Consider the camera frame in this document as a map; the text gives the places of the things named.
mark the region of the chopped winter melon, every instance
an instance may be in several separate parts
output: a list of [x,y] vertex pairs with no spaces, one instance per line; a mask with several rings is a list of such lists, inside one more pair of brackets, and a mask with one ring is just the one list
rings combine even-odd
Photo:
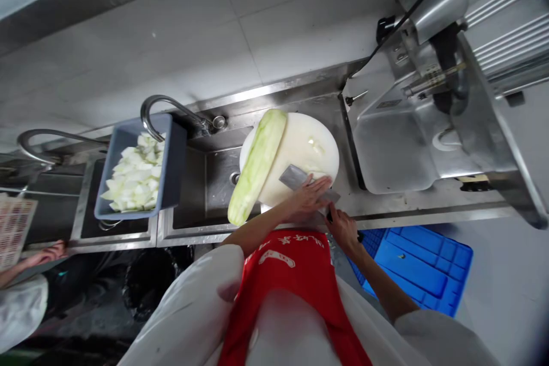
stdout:
[[165,142],[158,142],[148,133],[137,137],[137,147],[122,151],[122,158],[106,181],[108,190],[101,195],[112,200],[115,212],[134,212],[156,207],[158,188],[164,161]]

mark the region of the gray plastic bin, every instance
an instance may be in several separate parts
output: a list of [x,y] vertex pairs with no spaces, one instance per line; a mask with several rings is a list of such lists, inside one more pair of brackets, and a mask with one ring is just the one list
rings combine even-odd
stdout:
[[133,220],[149,218],[156,216],[160,210],[175,207],[179,204],[181,180],[185,170],[187,131],[174,123],[172,116],[168,113],[152,114],[150,120],[159,133],[166,133],[164,162],[162,163],[156,206],[152,210],[121,213],[110,208],[110,200],[101,198],[101,195],[108,190],[106,181],[112,178],[113,168],[122,158],[122,151],[127,147],[137,146],[137,137],[146,131],[141,119],[135,118],[120,122],[114,127],[94,209],[97,219]]

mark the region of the cutting board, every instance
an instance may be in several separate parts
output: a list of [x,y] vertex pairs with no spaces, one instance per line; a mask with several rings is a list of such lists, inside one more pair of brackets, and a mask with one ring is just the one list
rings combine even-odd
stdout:
[[[240,150],[240,170],[242,171],[256,129],[246,137]],[[339,150],[332,133],[317,119],[301,113],[288,113],[286,128],[279,149],[270,169],[258,200],[274,207],[292,195],[292,191],[279,181],[286,168],[293,164],[314,178],[328,175],[334,181],[339,170]]]

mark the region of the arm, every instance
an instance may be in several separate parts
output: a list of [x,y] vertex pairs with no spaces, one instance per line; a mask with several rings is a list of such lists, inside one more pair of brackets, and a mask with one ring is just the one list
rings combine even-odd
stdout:
[[62,257],[65,257],[65,243],[62,240],[59,240],[52,247],[41,250],[34,256],[19,262],[8,270],[0,272],[0,289],[5,289],[26,269],[47,263],[49,261],[55,261]]
[[261,245],[276,226],[288,220],[293,214],[314,212],[326,206],[327,202],[321,201],[320,197],[328,190],[332,180],[324,176],[311,183],[312,176],[309,175],[305,184],[289,199],[246,222],[231,233],[221,245],[240,246],[246,258]]
[[419,310],[413,300],[377,265],[366,249],[357,241],[356,222],[345,212],[337,210],[333,203],[330,204],[330,210],[333,223],[326,220],[326,226],[339,247],[356,264],[360,273],[370,283],[391,323],[394,324],[402,315]]

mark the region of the knife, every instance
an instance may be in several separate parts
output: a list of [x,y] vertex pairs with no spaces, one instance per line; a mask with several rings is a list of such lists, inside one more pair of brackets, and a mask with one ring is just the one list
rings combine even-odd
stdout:
[[[288,188],[292,189],[295,192],[297,189],[303,186],[303,183],[307,181],[308,177],[309,175],[305,173],[303,170],[301,170],[299,167],[290,164],[286,168],[286,170],[284,170],[284,173],[280,176],[279,180],[282,183],[284,183]],[[322,200],[328,200],[335,204],[341,198],[341,196],[339,195],[338,192],[336,192],[332,188],[329,188],[320,198]],[[328,219],[330,223],[333,222],[332,212],[329,209],[328,209],[328,213],[326,214],[326,219]],[[357,238],[359,243],[362,243],[364,235],[360,233],[358,230],[357,230]]]

